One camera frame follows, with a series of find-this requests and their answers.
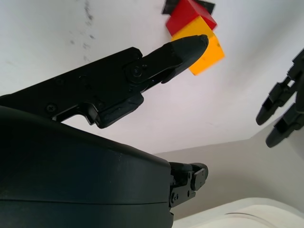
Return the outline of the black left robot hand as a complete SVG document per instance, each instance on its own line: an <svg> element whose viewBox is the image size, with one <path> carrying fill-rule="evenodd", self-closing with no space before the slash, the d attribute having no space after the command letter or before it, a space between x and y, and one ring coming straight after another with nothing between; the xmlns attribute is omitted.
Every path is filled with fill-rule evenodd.
<svg viewBox="0 0 304 228"><path fill-rule="evenodd" d="M256 123L258 125L264 124L279 107L283 107L293 95L296 95L295 102L281 116L266 138L266 145L269 148L278 145L285 138L288 138L291 133L302 129L304 126L303 50L292 60L292 63L293 65L288 70L286 78L275 84L256 116Z"/></svg>

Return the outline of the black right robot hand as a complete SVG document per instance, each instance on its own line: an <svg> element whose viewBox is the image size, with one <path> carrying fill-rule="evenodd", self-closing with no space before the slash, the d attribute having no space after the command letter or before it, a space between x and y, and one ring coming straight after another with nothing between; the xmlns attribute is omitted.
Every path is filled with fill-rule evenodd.
<svg viewBox="0 0 304 228"><path fill-rule="evenodd" d="M99 128L112 125L208 44L206 35L189 36L146 56L131 47L2 96L1 227L172 227L171 209L205 184L205 164L168 162L64 121L81 115Z"/></svg>

